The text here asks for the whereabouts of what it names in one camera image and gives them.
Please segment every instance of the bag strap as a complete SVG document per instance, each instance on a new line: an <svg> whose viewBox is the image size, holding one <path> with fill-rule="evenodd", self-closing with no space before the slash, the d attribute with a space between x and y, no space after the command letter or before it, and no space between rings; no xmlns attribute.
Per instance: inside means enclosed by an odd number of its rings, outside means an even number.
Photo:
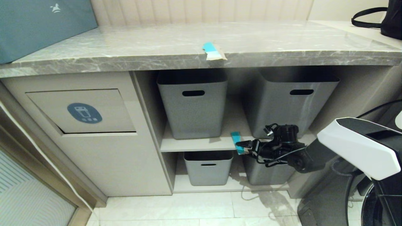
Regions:
<svg viewBox="0 0 402 226"><path fill-rule="evenodd" d="M387 7L377 7L377 8L369 8L363 11L356 13L352 18L352 24L357 27L366 27L366 28L380 28L381 23L367 23L362 21L356 21L355 19L359 16L368 15L375 12L387 11Z"/></svg>

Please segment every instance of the tile floor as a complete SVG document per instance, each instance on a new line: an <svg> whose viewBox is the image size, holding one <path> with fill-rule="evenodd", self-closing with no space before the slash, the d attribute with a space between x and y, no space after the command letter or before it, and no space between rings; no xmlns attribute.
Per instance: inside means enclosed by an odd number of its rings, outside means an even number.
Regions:
<svg viewBox="0 0 402 226"><path fill-rule="evenodd" d="M287 191L178 193L113 197L96 208L102 226L301 226L299 199ZM350 226L360 226L361 202L349 202ZM98 226L91 216L87 226Z"/></svg>

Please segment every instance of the black bag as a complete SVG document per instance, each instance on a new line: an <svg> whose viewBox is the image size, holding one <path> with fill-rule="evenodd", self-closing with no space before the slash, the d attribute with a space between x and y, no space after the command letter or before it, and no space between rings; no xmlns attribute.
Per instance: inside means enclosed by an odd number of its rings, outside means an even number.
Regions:
<svg viewBox="0 0 402 226"><path fill-rule="evenodd" d="M361 21L355 21L359 16L367 14L387 11L385 18L381 23L367 23ZM390 0L387 7L377 7L366 9L356 13L352 18L352 24L357 27L367 28L380 28L381 34L402 40L402 0Z"/></svg>

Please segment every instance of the beige cabinet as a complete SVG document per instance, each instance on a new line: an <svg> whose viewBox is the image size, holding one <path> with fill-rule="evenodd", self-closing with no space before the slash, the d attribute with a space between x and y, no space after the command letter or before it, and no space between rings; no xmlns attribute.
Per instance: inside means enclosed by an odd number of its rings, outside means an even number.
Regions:
<svg viewBox="0 0 402 226"><path fill-rule="evenodd" d="M2 82L107 196L172 193L128 72Z"/></svg>

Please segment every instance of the beige wall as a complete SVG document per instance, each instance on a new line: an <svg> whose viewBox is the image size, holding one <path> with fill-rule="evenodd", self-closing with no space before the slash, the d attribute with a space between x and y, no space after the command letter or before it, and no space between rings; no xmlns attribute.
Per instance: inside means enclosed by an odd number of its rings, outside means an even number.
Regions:
<svg viewBox="0 0 402 226"><path fill-rule="evenodd" d="M306 20L313 0L91 0L99 25Z"/></svg>
<svg viewBox="0 0 402 226"><path fill-rule="evenodd" d="M387 6L388 0L314 0L308 19L319 21L350 21L359 11ZM383 12L377 12L359 17L359 20L377 23L383 14Z"/></svg>

